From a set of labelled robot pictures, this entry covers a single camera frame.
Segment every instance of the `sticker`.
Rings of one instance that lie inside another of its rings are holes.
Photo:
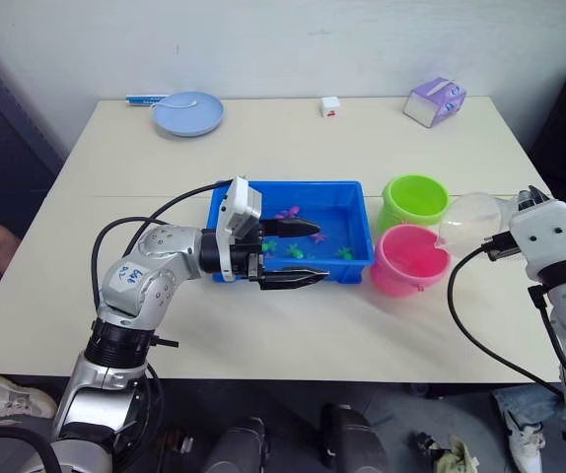
[[[143,279],[149,269],[130,261],[122,263],[109,280],[109,286],[115,291],[122,293],[128,289],[135,288]]]

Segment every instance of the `green toy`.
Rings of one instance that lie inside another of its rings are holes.
[[[299,246],[296,243],[290,244],[287,247],[287,251],[285,253],[290,254],[293,258],[296,259],[303,259],[303,251],[299,249]]]
[[[261,250],[264,253],[267,253],[268,251],[276,251],[276,241],[264,241],[261,244]]]
[[[341,248],[338,248],[337,255],[342,259],[347,259],[347,260],[354,259],[353,253],[351,252],[351,248],[349,248],[348,246],[342,246]]]

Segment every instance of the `light blue plate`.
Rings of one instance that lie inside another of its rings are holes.
[[[199,136],[222,122],[224,106],[219,99],[203,92],[182,92],[157,102],[154,121],[177,136]]]

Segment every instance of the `white sneaker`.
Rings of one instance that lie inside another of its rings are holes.
[[[17,415],[51,418],[56,410],[57,405],[46,393],[0,376],[0,418]]]
[[[520,426],[509,411],[500,411],[509,434],[509,450],[520,473],[541,473],[541,453],[546,446],[542,425]]]

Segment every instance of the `white wall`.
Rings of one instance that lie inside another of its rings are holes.
[[[0,74],[65,152],[99,99],[402,96],[439,72],[529,145],[566,76],[566,0],[0,0]]]

